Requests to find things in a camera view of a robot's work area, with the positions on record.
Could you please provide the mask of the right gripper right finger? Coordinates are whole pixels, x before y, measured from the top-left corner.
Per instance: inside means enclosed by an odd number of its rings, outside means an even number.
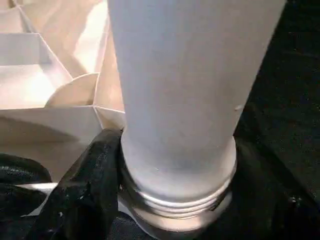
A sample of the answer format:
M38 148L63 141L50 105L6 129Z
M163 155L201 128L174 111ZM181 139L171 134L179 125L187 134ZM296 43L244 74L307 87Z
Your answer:
M318 240L320 206L262 144L236 139L232 201L212 225L214 240Z

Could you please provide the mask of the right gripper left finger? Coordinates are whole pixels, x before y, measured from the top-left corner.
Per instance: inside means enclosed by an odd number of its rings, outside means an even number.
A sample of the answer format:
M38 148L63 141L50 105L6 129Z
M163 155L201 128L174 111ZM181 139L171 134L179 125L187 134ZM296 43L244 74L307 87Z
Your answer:
M122 131L104 129L49 194L34 240L105 240L118 211Z

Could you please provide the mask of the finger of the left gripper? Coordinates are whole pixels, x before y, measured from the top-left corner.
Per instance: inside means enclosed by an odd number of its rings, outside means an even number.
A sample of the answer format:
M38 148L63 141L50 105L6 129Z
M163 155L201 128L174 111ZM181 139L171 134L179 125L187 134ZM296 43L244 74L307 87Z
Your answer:
M24 185L51 183L49 171L39 162L6 153L0 154L0 182Z
M44 207L52 189L21 186L0 187L0 217L19 218L37 216Z

